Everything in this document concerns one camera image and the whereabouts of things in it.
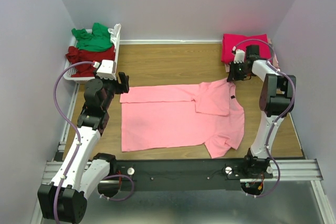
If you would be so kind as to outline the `green t shirt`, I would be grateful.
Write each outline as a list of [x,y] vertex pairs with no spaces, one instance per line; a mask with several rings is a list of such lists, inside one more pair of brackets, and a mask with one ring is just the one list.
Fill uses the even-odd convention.
[[85,29],[75,28],[71,32],[77,41],[76,46],[80,50],[103,52],[112,47],[108,28],[100,23],[94,23],[90,33]]

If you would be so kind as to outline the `aluminium frame rail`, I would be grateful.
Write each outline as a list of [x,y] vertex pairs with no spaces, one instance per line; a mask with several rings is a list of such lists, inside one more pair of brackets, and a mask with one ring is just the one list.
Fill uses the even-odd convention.
[[[70,107],[69,110],[67,112],[68,116],[72,116],[73,115],[73,111],[75,109],[75,103],[76,103],[76,99],[78,96],[80,90],[80,85],[77,84],[75,86],[75,89],[73,91],[73,95],[72,95],[72,99],[71,99],[71,103],[70,103]],[[65,152],[65,147],[66,147],[66,143],[67,143],[67,137],[68,137],[68,133],[69,133],[69,129],[70,126],[69,125],[65,125],[64,126],[64,130],[61,136],[61,139],[59,141],[58,144],[58,149],[57,152],[55,154],[55,157],[52,159],[51,162],[47,162],[45,165],[45,170],[43,173],[43,178],[42,178],[42,185],[47,186],[51,180],[53,179],[54,176],[56,176],[57,172],[62,168],[62,155]],[[98,158],[101,158],[101,156],[105,159],[107,159],[107,162],[112,162],[110,159],[108,159],[108,155],[107,154],[99,154]],[[332,213],[331,207],[330,207],[330,203],[329,200],[326,196],[326,194],[324,193],[321,181],[323,180],[323,176],[318,164],[318,161],[316,159],[285,159],[285,158],[276,158],[276,164],[274,163],[274,161],[270,161],[269,163],[269,167],[268,171],[271,173],[268,173],[266,171],[266,174],[264,173],[264,176],[266,177],[264,182],[278,182],[277,185],[279,185],[280,182],[301,182],[301,181],[310,181],[312,184],[312,188],[313,188],[313,192],[315,195],[315,198],[317,200],[317,204],[319,207],[319,211],[322,215],[322,219],[324,223],[335,223],[335,215]],[[210,162],[212,162],[213,164],[215,163],[215,161],[218,163],[217,165],[220,165],[221,162],[226,161],[224,168],[226,169],[224,176],[225,176],[225,183],[224,185],[218,184],[218,186],[215,188],[215,180],[213,182],[211,182],[208,185],[203,185],[201,184],[201,181],[198,179],[197,181],[197,185],[195,185],[194,187],[190,187],[190,190],[210,190],[211,186],[213,186],[213,189],[225,189],[228,188],[227,190],[236,190],[236,187],[234,187],[234,185],[236,185],[238,182],[239,184],[245,184],[248,182],[252,182],[255,178],[249,178],[247,177],[247,175],[244,174],[238,174],[238,165],[243,166],[243,159],[241,158],[227,158],[227,159],[172,159],[172,160],[120,160],[118,161],[120,164],[121,163],[127,163],[129,162],[132,165],[132,168],[135,167],[135,164],[139,163],[140,165],[142,164],[147,164],[149,165],[154,165],[155,167],[155,171],[158,170],[157,166],[159,165],[159,162],[163,162],[165,165],[169,165],[169,162],[174,162],[174,164],[179,164],[179,163],[183,163],[183,169],[187,169],[187,162],[199,162],[202,167],[199,168],[200,171],[202,171],[203,173],[205,173],[204,171],[207,171],[207,166],[206,165],[210,165]],[[92,162],[88,161],[84,167],[84,174],[86,172],[86,170],[90,170],[90,174],[93,174],[93,170],[94,168],[99,168],[97,170],[97,172],[95,172],[95,174],[102,176],[102,172],[107,170],[107,164],[101,164],[95,162],[94,163],[94,167],[92,169],[90,169],[90,167],[92,166]],[[141,182],[142,184],[139,184],[139,190],[150,190],[146,189],[147,187],[145,187],[143,185],[143,182],[145,181],[144,179],[148,178],[151,181],[154,181],[155,176],[150,176],[149,174],[137,174],[137,175],[141,175],[141,180],[139,180],[139,183]],[[159,191],[173,191],[173,190],[186,190],[188,189],[186,187],[186,189],[182,189],[184,188],[183,186],[186,186],[187,184],[187,180],[185,179],[185,183],[182,185],[177,186],[176,188],[166,184],[166,180],[167,179],[172,179],[172,177],[165,177],[165,181],[162,181],[160,183],[156,183],[157,188]],[[34,213],[33,213],[33,217],[31,219],[31,223],[44,223],[44,220],[46,218],[43,217],[43,211],[41,210],[40,207],[40,203],[39,200],[37,200],[36,206],[34,208]]]

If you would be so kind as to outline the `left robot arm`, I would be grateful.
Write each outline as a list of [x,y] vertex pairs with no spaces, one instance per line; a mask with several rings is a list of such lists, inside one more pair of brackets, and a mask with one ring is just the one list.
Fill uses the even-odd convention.
[[117,94],[129,92],[129,76],[119,72],[116,79],[100,76],[85,84],[84,104],[75,125],[76,135],[60,169],[49,184],[37,192],[42,216],[56,223],[80,223],[90,195],[102,179],[116,175],[116,159],[98,154],[88,165],[90,154],[102,137],[109,120],[108,108]]

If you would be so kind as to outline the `folded light pink t shirt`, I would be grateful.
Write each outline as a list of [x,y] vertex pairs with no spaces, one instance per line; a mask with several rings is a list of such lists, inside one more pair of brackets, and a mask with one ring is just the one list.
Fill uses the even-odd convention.
[[[272,44],[270,38],[268,38],[268,44]],[[279,67],[279,63],[278,63],[278,60],[277,60],[277,57],[276,55],[274,56],[273,60],[272,60],[272,65],[275,67],[275,68],[280,68]],[[229,64],[225,64],[225,70],[226,72],[229,72]]]

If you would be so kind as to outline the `white garment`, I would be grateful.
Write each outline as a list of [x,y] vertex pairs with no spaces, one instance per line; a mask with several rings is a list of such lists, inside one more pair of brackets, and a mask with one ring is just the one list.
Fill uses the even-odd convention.
[[110,34],[110,41],[114,45],[120,40],[120,30],[121,24],[115,24],[113,28],[108,28],[108,33]]

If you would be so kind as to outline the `folded magenta t shirt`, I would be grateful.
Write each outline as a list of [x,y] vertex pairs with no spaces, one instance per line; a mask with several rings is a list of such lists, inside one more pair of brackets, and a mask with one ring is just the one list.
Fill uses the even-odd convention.
[[258,45],[260,57],[269,59],[271,58],[270,49],[268,47],[268,37],[266,34],[254,35],[254,36],[244,36],[237,34],[223,34],[222,40],[222,56],[221,62],[229,64],[234,60],[234,55],[232,54],[232,49],[239,42],[250,39],[250,41],[240,44],[237,49],[246,50],[249,45]]

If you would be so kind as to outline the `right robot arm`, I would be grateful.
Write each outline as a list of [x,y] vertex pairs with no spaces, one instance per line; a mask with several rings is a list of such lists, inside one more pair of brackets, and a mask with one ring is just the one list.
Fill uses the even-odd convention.
[[243,161],[232,167],[228,177],[254,178],[267,171],[273,159],[271,148],[284,118],[292,111],[296,95],[296,77],[287,75],[260,56],[258,45],[245,50],[234,46],[234,60],[229,63],[228,82],[243,81],[257,76],[263,81],[259,98],[260,125],[256,138]]

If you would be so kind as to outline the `dark red t shirt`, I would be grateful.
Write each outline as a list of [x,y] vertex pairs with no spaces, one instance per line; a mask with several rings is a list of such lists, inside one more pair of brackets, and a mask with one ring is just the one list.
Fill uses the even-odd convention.
[[[68,48],[68,53],[66,54],[67,60],[71,63],[78,63],[83,61],[99,61],[102,60],[115,60],[116,53],[114,52],[114,46],[109,48],[106,51],[102,52],[93,52],[87,50],[81,50],[74,46]],[[93,77],[94,67],[88,64],[76,66],[75,69],[77,72],[72,74],[73,78],[81,77]]]

